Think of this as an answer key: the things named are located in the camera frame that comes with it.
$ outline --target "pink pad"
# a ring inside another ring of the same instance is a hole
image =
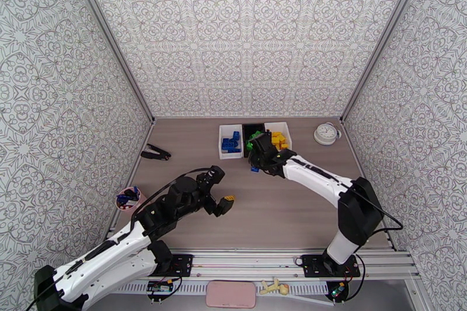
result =
[[[206,305],[226,309],[253,309],[256,305],[256,287],[249,281],[211,281],[206,290]]]

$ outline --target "white clock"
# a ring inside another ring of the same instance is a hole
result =
[[[313,136],[317,143],[329,146],[340,137],[340,131],[332,123],[325,123],[317,127]]]

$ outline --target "wall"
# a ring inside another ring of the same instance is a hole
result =
[[[437,310],[467,309],[467,0],[412,0],[346,127]]]
[[[100,242],[149,121],[83,0],[0,0],[0,309]]]
[[[396,0],[99,0],[157,117],[339,116]]]

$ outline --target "pink container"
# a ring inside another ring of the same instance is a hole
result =
[[[133,212],[143,203],[147,200],[147,198],[143,195],[143,193],[141,192],[141,190],[139,190],[137,187],[126,187],[124,190],[122,190],[121,192],[119,192],[117,195],[120,195],[120,194],[124,194],[124,192],[126,191],[126,189],[131,189],[132,191],[135,191],[137,196],[138,196],[138,201],[136,202],[135,205],[133,205],[131,208],[129,209],[124,209],[123,207],[120,207],[117,203],[117,197],[115,197],[115,206],[117,207],[117,209],[119,209],[122,213],[124,214],[128,214],[128,215],[131,215],[133,214]]]

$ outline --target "plastic container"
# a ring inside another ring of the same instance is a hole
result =
[[[250,136],[253,135],[256,131],[264,132],[264,124],[243,124],[242,125],[242,138],[243,138],[243,157],[247,158],[250,155],[250,151],[246,149],[246,144],[250,139]]]
[[[240,132],[240,142],[238,148],[240,152],[227,153],[222,151],[222,139],[223,138],[232,138],[234,131]],[[220,159],[232,159],[232,158],[242,158],[243,157],[243,137],[242,137],[242,124],[235,125],[219,125],[219,158]]]
[[[136,187],[126,187],[121,192],[119,192],[117,195],[123,194],[126,191],[126,189],[131,189],[132,191],[135,191],[135,188]],[[143,195],[141,190],[139,190],[138,188],[136,188],[136,189],[137,189],[136,194],[138,194],[138,201],[134,206],[132,206],[129,209],[122,209],[121,207],[119,207],[117,205],[117,197],[115,197],[115,206],[117,207],[117,209],[119,209],[119,211],[121,211],[124,214],[131,215],[143,202],[145,202],[147,200],[147,198]]]
[[[278,123],[264,123],[264,129],[271,132],[282,132],[286,139],[285,143],[288,144],[288,149],[292,149],[292,138],[290,137],[290,132],[285,121],[279,121]]]

